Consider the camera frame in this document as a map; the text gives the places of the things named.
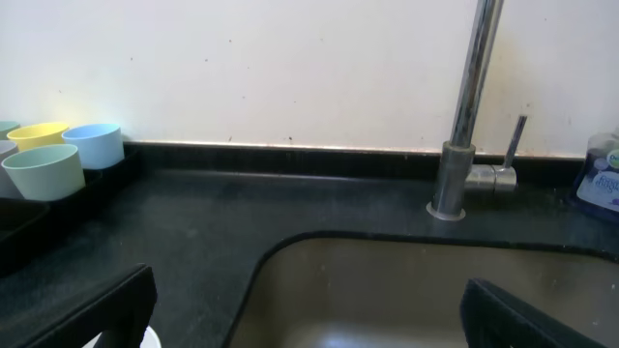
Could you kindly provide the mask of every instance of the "tray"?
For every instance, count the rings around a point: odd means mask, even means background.
[[[104,170],[84,170],[86,186],[51,202],[0,198],[0,276],[25,266],[95,216],[140,173],[139,152]]]

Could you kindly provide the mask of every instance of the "sink basin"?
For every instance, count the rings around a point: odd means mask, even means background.
[[[472,277],[619,347],[613,263],[549,251],[331,238],[292,244],[263,264],[228,346],[467,347],[459,302]]]

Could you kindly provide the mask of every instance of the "green cup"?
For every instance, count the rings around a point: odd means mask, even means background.
[[[7,134],[19,128],[15,121],[0,121],[0,140],[7,140]]]
[[[3,160],[2,167],[26,199],[57,200],[86,185],[77,147],[71,144],[20,152]]]

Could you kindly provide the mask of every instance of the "black countertop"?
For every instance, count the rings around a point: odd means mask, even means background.
[[[467,218],[457,223],[426,212],[432,188],[424,180],[156,170],[58,248],[0,279],[0,322],[36,315],[143,262],[155,273],[159,300],[151,326],[162,346],[220,347],[262,255],[319,230],[552,246],[619,260],[619,227],[566,204],[568,188],[521,185],[503,197],[469,196]]]

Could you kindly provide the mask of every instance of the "faucet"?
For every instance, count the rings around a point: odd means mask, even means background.
[[[464,218],[462,195],[466,189],[512,191],[517,185],[512,160],[527,116],[519,116],[502,165],[474,165],[475,146],[471,144],[502,7],[503,0],[478,0],[452,137],[443,143],[434,196],[427,203],[427,211],[435,218],[449,221]]]

